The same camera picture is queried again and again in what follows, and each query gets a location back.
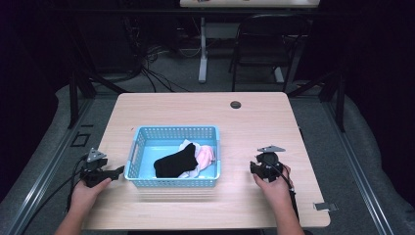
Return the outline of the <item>person's left hand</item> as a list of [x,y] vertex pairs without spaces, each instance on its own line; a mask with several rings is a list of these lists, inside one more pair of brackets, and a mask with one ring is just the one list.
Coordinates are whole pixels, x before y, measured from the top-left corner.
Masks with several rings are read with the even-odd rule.
[[83,180],[80,180],[71,194],[69,211],[78,215],[88,214],[99,194],[103,192],[111,182],[112,180],[110,178],[106,178],[96,186],[90,188]]

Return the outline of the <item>black metal frame stand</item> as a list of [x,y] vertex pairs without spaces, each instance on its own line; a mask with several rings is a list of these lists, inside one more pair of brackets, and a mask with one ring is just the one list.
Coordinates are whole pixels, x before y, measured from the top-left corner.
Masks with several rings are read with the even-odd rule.
[[78,93],[81,93],[87,100],[96,97],[97,91],[93,82],[98,82],[116,94],[126,93],[126,90],[113,84],[98,75],[89,59],[89,53],[84,43],[81,33],[73,23],[63,22],[69,40],[73,47],[70,56],[72,73],[69,78],[69,103],[70,103],[70,122],[69,128],[73,128],[80,121],[80,108],[78,106]]
[[330,102],[334,96],[336,96],[336,108],[335,108],[335,124],[341,132],[345,132],[344,127],[344,111],[345,111],[345,89],[346,80],[343,74],[338,70],[333,70],[321,77],[311,80],[300,88],[295,89],[288,93],[289,98],[294,98],[311,89],[317,84],[322,83],[323,87],[318,94],[318,98],[321,102]]

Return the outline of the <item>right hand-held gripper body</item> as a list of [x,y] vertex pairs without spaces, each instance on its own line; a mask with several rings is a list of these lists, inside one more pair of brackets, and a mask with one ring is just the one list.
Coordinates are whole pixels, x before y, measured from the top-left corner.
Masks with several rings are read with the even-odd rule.
[[279,161],[277,152],[284,152],[283,148],[271,145],[258,149],[256,162],[254,163],[254,174],[269,182],[276,180],[283,171],[283,165]]

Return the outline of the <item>grey metal bracket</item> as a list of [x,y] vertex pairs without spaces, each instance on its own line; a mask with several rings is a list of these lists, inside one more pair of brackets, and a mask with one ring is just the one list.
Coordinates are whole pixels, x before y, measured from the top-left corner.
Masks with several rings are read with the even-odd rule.
[[317,211],[327,211],[327,212],[334,212],[338,210],[338,207],[336,204],[332,204],[332,203],[315,203],[314,204],[314,208]]

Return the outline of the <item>pink sock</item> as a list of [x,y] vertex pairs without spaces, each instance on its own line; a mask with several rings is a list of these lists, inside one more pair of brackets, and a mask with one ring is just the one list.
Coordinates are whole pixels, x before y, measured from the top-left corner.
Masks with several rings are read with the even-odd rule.
[[210,166],[215,160],[215,155],[211,146],[203,145],[196,156],[198,170],[203,170]]

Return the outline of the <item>white table leg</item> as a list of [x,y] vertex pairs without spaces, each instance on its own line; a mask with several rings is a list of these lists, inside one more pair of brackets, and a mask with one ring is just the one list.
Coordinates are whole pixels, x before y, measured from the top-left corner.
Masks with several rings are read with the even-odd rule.
[[200,68],[199,68],[199,78],[200,83],[207,82],[207,71],[208,71],[208,54],[207,54],[207,38],[206,38],[206,21],[204,18],[201,18],[201,59],[200,59]]

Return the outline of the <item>light blue plastic basket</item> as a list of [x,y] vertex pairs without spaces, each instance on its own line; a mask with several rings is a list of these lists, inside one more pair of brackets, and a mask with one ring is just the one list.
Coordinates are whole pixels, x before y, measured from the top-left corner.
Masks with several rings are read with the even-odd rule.
[[217,127],[141,126],[124,177],[137,187],[213,187],[220,171]]

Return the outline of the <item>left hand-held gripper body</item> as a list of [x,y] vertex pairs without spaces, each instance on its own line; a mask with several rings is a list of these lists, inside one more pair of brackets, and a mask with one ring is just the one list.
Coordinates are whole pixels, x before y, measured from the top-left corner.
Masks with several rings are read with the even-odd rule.
[[103,180],[111,178],[112,174],[108,170],[102,170],[107,163],[107,155],[92,148],[81,168],[80,179],[86,183],[87,187],[92,188]]

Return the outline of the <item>black sock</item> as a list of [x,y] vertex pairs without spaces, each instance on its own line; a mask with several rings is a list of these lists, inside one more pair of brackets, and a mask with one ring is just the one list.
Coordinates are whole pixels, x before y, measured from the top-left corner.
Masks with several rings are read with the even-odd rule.
[[195,148],[188,146],[185,150],[163,157],[154,162],[157,178],[177,178],[188,166],[186,159],[193,157]]

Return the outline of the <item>person's right hand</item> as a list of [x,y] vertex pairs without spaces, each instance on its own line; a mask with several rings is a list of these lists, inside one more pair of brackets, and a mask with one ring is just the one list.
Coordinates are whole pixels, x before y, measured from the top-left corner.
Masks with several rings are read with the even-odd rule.
[[262,193],[273,211],[286,208],[293,209],[290,196],[290,186],[284,179],[284,177],[286,177],[289,181],[291,181],[289,176],[290,172],[291,169],[284,165],[283,175],[272,182],[266,182],[259,178],[256,174],[253,175],[254,182],[262,190]]

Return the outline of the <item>black folding chair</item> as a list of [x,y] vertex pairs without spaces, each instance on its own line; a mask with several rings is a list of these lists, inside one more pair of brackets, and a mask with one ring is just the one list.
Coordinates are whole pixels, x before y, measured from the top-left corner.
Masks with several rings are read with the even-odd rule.
[[229,72],[236,90],[238,67],[286,68],[282,90],[290,78],[299,40],[307,35],[309,21],[299,15],[257,14],[239,24]]

